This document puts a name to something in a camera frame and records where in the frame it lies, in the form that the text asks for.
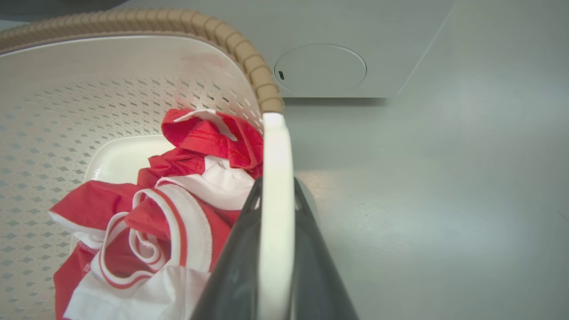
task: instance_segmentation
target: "red and white clothing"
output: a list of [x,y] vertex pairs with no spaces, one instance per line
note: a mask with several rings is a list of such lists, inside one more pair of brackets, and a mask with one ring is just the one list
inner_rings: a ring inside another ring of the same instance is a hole
[[144,235],[125,223],[127,212],[112,217],[103,246],[89,272],[73,292],[64,318],[68,319],[188,319],[209,276],[212,262],[212,230],[205,213],[185,189],[167,184],[144,189],[133,206],[152,199],[170,226],[170,259],[158,268],[152,263],[164,256],[154,241],[144,244],[146,265],[124,265],[113,270],[113,249],[125,239]]
[[262,174],[263,140],[211,110],[170,110],[162,129],[176,148],[137,185],[89,181],[50,210],[79,239],[54,275],[57,319],[191,315]]

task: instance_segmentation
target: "white laundry basket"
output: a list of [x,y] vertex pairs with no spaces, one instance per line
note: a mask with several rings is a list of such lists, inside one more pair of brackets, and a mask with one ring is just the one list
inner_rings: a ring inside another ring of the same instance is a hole
[[82,183],[102,145],[159,134],[171,108],[235,114],[264,132],[259,316],[284,314],[294,256],[290,139],[271,69],[239,32],[188,10],[79,14],[7,30],[0,101],[0,319],[54,318],[52,277],[71,238],[46,211]]

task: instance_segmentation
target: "white plastic strip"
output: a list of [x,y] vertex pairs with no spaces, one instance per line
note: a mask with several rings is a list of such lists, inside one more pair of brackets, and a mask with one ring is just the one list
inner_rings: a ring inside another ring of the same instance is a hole
[[263,124],[265,141],[257,319],[284,320],[288,315],[294,267],[292,151],[282,114],[264,113]]

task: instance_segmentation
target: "gray surface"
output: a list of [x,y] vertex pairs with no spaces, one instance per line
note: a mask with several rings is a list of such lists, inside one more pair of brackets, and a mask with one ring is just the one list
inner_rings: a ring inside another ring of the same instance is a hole
[[1,0],[0,19],[38,21],[74,13],[108,10],[126,0]]
[[568,13],[459,2],[398,98],[289,101],[361,319],[569,319]]

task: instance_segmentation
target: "beige woven rim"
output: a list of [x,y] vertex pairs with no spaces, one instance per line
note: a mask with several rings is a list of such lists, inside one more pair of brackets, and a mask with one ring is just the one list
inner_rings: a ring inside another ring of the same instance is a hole
[[216,46],[247,75],[261,112],[282,113],[279,87],[261,54],[240,32],[197,11],[103,11],[47,19],[0,32],[0,55],[66,40],[156,34],[186,36]]

